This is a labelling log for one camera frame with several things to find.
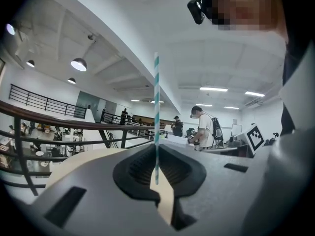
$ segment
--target whiteboard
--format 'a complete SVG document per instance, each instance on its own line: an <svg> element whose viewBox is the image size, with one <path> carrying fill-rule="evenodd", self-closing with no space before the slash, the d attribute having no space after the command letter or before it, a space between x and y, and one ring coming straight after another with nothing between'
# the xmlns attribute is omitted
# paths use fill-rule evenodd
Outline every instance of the whiteboard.
<svg viewBox="0 0 315 236"><path fill-rule="evenodd" d="M237 136L242 133L242 125L233 124L231 136Z"/></svg>

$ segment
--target ceiling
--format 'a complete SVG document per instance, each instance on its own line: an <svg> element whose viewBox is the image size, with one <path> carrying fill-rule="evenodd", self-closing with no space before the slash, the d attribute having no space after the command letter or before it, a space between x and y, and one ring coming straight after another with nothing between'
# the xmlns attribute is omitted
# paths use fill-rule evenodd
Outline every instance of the ceiling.
<svg viewBox="0 0 315 236"><path fill-rule="evenodd" d="M164 76L167 88L176 89L175 96L182 104L242 109L256 103L255 97L244 94L246 91L265 94L258 103L277 97L285 45L274 33L248 35L218 31L207 20L198 26L187 10L189 0L113 1L119 4L116 9L129 17L130 32L138 28L138 33L147 39L147 47L162 50L160 60L164 62L164 70L160 73L167 74ZM114 23L116 15L112 12ZM154 89L148 76L133 65L134 60L130 62L113 42L54 0L29 0L17 19L34 53L64 64L83 57L90 75L101 78L129 100L153 98ZM118 28L116 25L112 30L118 32ZM227 88L228 92L200 91L201 86Z"/></svg>

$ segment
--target backpack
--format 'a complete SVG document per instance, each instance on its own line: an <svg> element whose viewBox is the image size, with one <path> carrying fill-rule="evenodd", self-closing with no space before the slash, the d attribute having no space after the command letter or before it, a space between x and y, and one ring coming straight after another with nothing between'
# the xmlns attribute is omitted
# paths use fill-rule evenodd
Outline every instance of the backpack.
<svg viewBox="0 0 315 236"><path fill-rule="evenodd" d="M222 130L221 130L221 126L218 121L218 118L213 117L211 118L211 120L212 120L212 125L213 125L212 136L214 137L215 140L223 140L223 134L222 134Z"/></svg>

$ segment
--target teal and white striped pole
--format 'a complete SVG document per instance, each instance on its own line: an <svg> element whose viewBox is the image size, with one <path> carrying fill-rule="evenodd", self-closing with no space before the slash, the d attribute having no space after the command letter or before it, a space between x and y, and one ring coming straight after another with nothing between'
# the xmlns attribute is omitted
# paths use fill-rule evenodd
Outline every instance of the teal and white striped pole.
<svg viewBox="0 0 315 236"><path fill-rule="evenodd" d="M158 53L154 53L154 144L156 146L156 184L158 184L158 146L159 146L159 72L158 72Z"/></svg>

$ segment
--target ceiling light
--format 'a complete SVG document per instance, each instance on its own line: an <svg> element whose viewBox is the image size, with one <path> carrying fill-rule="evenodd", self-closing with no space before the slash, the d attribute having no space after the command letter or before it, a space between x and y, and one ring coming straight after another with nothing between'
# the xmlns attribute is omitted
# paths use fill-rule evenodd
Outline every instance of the ceiling light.
<svg viewBox="0 0 315 236"><path fill-rule="evenodd" d="M205 87L201 87L200 90L221 91L221 92L227 91L227 89L224 89L224 88L205 88Z"/></svg>
<svg viewBox="0 0 315 236"><path fill-rule="evenodd" d="M196 106L212 107L212 105L207 105L207 104L196 104Z"/></svg>
<svg viewBox="0 0 315 236"><path fill-rule="evenodd" d="M259 97L264 97L265 96L264 94L261 94L261 93L249 92L249 91L247 91L245 94L259 96Z"/></svg>
<svg viewBox="0 0 315 236"><path fill-rule="evenodd" d="M240 108L235 108L235 107L224 107L224 108L230 108L230 109L240 109Z"/></svg>
<svg viewBox="0 0 315 236"><path fill-rule="evenodd" d="M11 25L11 24L6 24L6 30L8 31L8 33L10 33L11 35L15 34L15 28Z"/></svg>
<svg viewBox="0 0 315 236"><path fill-rule="evenodd" d="M70 78L70 79L68 79L68 82L70 82L71 84L75 84L75 79Z"/></svg>
<svg viewBox="0 0 315 236"><path fill-rule="evenodd" d="M35 62L34 60L30 59L29 61L26 62L30 67L35 67Z"/></svg>
<svg viewBox="0 0 315 236"><path fill-rule="evenodd" d="M85 72L87 70L87 63L82 58L75 58L73 61L71 61L71 65L82 72Z"/></svg>

